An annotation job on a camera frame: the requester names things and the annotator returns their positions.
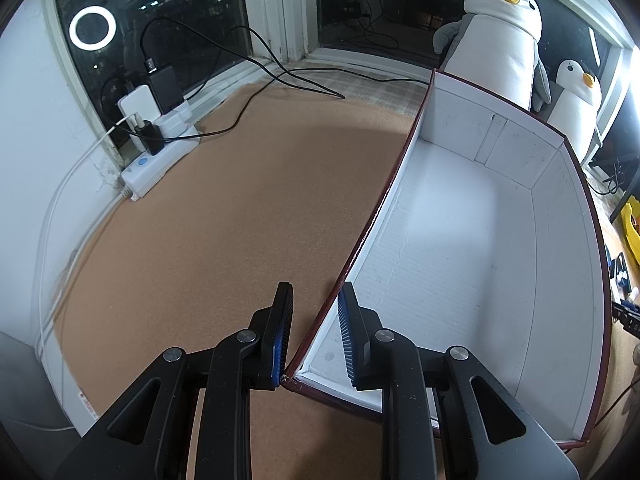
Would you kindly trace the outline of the red box white interior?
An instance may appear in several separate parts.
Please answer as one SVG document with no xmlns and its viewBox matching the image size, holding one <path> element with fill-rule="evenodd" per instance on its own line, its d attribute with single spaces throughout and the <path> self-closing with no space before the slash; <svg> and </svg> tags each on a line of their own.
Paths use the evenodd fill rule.
<svg viewBox="0 0 640 480">
<path fill-rule="evenodd" d="M 435 72 L 338 281 L 417 346 L 470 350 L 562 448 L 588 441 L 611 339 L 604 243 L 567 138 L 528 110 Z"/>
</svg>

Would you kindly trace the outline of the large plush penguin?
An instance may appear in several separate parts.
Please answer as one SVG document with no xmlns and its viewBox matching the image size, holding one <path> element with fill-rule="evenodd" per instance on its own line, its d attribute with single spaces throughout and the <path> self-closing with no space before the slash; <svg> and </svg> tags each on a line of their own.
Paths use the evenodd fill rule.
<svg viewBox="0 0 640 480">
<path fill-rule="evenodd" d="M 552 100 L 536 0 L 463 0 L 460 20 L 434 32 L 439 69 L 538 112 Z"/>
</svg>

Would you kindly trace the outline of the black power adapter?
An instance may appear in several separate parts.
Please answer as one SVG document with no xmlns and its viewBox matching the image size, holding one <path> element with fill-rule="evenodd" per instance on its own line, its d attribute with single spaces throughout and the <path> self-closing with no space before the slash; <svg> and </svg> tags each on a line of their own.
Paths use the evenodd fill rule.
<svg viewBox="0 0 640 480">
<path fill-rule="evenodd" d="M 148 75 L 149 86 L 160 114 L 165 115 L 181 105 L 184 96 L 171 65 L 156 68 Z"/>
</svg>

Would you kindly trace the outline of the yellow fruit bowl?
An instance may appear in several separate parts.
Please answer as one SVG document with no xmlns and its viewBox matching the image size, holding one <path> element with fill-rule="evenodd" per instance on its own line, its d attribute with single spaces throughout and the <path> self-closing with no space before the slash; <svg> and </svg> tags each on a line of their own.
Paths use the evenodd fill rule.
<svg viewBox="0 0 640 480">
<path fill-rule="evenodd" d="M 639 208 L 640 202 L 630 196 L 620 212 L 626 241 L 637 263 L 640 263 Z"/>
</svg>

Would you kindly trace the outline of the black plug on strip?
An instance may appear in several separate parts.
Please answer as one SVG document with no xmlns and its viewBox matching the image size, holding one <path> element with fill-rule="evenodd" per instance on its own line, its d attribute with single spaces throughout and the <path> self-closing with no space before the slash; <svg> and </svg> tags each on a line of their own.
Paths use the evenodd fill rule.
<svg viewBox="0 0 640 480">
<path fill-rule="evenodd" d="M 142 141 L 145 151 L 152 156 L 157 155 L 166 145 L 163 133 L 152 122 L 145 120 L 142 126 L 135 126 L 134 133 Z"/>
</svg>

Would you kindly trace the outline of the white charger on strip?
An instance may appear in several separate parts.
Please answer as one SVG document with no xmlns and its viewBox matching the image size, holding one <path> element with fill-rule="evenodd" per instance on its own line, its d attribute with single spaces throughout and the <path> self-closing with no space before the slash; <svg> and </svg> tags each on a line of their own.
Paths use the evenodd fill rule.
<svg viewBox="0 0 640 480">
<path fill-rule="evenodd" d="M 126 117 L 126 123 L 134 128 L 137 123 L 134 116 L 138 115 L 144 122 L 154 122 L 160 118 L 160 109 L 147 84 L 137 86 L 117 102 L 120 112 Z"/>
</svg>

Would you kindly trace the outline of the small plush penguin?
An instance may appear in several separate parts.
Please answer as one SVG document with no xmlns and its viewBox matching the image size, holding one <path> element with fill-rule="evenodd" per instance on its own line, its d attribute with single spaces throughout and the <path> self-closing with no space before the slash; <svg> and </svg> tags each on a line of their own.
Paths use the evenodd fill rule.
<svg viewBox="0 0 640 480">
<path fill-rule="evenodd" d="M 579 62 L 565 60 L 556 71 L 551 90 L 546 122 L 564 134 L 576 158 L 582 162 L 597 129 L 602 102 L 600 82 Z"/>
</svg>

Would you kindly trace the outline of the white power strip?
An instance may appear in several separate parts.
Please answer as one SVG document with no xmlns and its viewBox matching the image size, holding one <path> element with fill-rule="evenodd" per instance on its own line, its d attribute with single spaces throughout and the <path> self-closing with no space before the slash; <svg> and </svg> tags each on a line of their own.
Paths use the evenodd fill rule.
<svg viewBox="0 0 640 480">
<path fill-rule="evenodd" d="M 200 140 L 188 139 L 168 143 L 158 154 L 148 152 L 140 154 L 129 164 L 120 177 L 126 188 L 131 192 L 131 199 L 135 202 L 149 193 L 162 177 L 183 157 L 198 147 Z"/>
</svg>

